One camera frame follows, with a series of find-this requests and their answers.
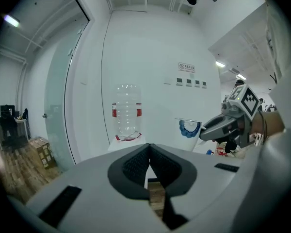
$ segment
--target robotic arm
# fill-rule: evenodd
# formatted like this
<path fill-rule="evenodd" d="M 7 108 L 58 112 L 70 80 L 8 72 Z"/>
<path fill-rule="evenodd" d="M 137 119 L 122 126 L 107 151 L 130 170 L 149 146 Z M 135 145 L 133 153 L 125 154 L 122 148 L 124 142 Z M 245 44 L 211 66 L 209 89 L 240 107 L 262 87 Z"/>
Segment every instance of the robotic arm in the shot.
<path fill-rule="evenodd" d="M 254 143 L 250 141 L 249 134 L 258 107 L 259 99 L 251 88 L 247 84 L 238 86 L 223 103 L 222 113 L 203 125 L 206 129 L 199 137 L 204 141 L 230 141 L 241 148 Z M 243 129 L 238 127 L 239 120 L 243 122 Z"/>

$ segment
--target blue object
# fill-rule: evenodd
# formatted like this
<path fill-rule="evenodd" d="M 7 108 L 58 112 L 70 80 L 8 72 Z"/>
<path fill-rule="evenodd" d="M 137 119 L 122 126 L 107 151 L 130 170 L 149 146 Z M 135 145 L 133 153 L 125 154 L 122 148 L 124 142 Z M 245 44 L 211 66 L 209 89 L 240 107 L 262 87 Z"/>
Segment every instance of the blue object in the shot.
<path fill-rule="evenodd" d="M 194 131 L 190 132 L 184 127 L 184 120 L 179 121 L 179 129 L 181 131 L 181 135 L 186 136 L 187 138 L 195 137 L 200 129 L 201 123 L 198 122 Z"/>

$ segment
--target black chair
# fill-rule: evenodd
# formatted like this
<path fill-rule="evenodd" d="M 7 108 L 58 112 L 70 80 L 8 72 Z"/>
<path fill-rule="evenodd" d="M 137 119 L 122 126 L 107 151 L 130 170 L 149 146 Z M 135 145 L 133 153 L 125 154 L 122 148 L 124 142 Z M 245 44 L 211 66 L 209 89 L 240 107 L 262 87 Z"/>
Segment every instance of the black chair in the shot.
<path fill-rule="evenodd" d="M 17 133 L 17 123 L 14 117 L 11 116 L 9 111 L 2 111 L 0 117 L 0 126 L 3 132 L 3 138 L 5 143 L 13 148 L 18 147 L 18 133 Z"/>

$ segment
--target wooden floor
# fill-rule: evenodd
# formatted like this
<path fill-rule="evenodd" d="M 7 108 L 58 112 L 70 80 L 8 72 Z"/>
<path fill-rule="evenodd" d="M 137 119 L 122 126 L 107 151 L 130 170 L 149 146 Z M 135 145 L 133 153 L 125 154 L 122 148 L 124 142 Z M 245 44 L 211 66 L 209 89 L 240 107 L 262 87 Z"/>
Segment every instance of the wooden floor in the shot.
<path fill-rule="evenodd" d="M 28 143 L 18 149 L 0 150 L 0 181 L 8 194 L 23 203 L 60 174 L 57 167 L 45 170 L 38 153 Z"/>
<path fill-rule="evenodd" d="M 148 183 L 147 188 L 150 192 L 150 205 L 156 215 L 162 219 L 165 203 L 165 190 L 159 182 Z"/>

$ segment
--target cardboard box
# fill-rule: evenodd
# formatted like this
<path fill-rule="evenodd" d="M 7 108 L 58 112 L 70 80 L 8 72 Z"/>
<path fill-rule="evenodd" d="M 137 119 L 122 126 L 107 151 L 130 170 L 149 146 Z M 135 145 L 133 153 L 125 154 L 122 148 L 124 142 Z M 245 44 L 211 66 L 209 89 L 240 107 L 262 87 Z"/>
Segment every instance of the cardboard box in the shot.
<path fill-rule="evenodd" d="M 45 169 L 56 166 L 56 162 L 49 146 L 49 141 L 38 137 L 30 139 L 29 143 L 31 147 L 37 151 L 40 161 Z"/>

